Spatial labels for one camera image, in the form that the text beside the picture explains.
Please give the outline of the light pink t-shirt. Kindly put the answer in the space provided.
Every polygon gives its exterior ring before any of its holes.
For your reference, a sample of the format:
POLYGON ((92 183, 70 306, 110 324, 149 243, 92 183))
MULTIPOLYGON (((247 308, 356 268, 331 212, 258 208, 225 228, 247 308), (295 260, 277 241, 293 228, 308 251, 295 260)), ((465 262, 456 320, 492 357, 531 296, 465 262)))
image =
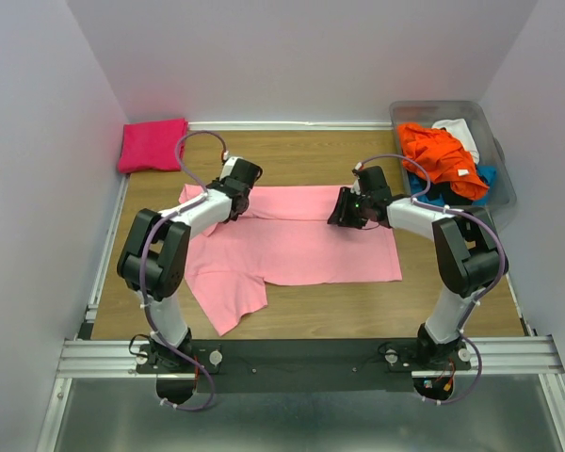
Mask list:
POLYGON ((267 305, 266 285, 393 282, 394 234, 328 224, 338 186, 257 186, 249 209, 192 238, 186 283, 218 335, 267 305))

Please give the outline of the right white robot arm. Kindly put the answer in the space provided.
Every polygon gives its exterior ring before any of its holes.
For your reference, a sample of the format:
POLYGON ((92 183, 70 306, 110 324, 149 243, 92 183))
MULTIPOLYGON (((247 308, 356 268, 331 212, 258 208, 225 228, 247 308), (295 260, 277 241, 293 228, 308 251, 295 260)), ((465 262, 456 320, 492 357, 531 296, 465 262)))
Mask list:
POLYGON ((443 289, 418 330, 414 359, 441 363, 458 350, 464 326, 480 299, 506 274, 508 258, 483 208, 457 210, 394 195, 382 168, 358 167, 355 182, 342 187, 328 223, 362 229, 371 221, 431 240, 443 289))

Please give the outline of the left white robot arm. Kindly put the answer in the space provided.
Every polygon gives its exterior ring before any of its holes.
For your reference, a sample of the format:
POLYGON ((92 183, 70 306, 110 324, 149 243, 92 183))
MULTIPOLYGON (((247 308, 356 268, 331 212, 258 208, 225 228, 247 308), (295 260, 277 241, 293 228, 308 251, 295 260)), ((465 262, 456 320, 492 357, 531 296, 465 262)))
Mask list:
POLYGON ((117 273, 140 300, 151 331, 149 347, 137 356, 171 371, 199 368, 191 331, 177 299, 191 240, 220 223, 237 220, 263 170, 241 157, 226 157, 219 177, 171 209, 139 211, 124 243, 117 273))

